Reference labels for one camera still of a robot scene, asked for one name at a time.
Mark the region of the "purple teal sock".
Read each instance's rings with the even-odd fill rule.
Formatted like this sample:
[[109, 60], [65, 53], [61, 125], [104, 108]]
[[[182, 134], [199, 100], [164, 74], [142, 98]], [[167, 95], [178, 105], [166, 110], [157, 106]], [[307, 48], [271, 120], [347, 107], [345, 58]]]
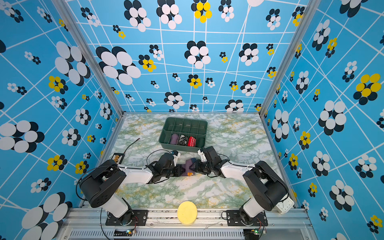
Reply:
[[191, 177], [196, 174], [195, 171], [196, 159], [188, 159], [184, 164], [180, 165], [180, 176], [181, 177]]

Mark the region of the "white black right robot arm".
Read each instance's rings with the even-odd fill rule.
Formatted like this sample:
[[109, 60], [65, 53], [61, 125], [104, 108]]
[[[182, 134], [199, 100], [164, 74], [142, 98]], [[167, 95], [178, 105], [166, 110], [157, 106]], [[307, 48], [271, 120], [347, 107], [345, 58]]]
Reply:
[[202, 175], [235, 179], [246, 183], [252, 197], [240, 207], [240, 218], [247, 225], [263, 211], [271, 211], [289, 198], [289, 189], [280, 176], [264, 161], [252, 166], [222, 159], [213, 147], [198, 150], [199, 159], [192, 160], [190, 169]]

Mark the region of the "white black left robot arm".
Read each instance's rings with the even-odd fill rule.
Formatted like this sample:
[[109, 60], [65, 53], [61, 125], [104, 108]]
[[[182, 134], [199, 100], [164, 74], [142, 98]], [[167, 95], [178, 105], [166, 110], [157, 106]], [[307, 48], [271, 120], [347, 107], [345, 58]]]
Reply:
[[92, 208], [103, 208], [115, 218], [130, 221], [132, 208], [116, 191], [126, 184], [157, 184], [173, 177], [186, 177], [186, 164], [178, 164], [180, 153], [163, 154], [144, 168], [129, 168], [108, 160], [88, 175], [81, 177], [78, 186]]

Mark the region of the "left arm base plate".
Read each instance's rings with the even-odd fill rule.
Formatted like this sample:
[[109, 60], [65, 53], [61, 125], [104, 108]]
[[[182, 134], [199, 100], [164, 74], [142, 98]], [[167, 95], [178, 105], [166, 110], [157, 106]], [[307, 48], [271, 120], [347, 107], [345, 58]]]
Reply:
[[120, 218], [116, 218], [113, 214], [108, 213], [106, 226], [145, 226], [148, 213], [148, 210], [128, 210]]

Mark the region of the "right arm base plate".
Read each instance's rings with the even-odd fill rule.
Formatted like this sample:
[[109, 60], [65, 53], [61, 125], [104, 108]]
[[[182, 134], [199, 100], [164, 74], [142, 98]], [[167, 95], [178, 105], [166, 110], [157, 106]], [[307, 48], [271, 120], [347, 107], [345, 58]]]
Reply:
[[249, 217], [240, 210], [225, 211], [225, 220], [229, 227], [267, 227], [268, 220], [265, 212], [261, 212], [255, 217]]

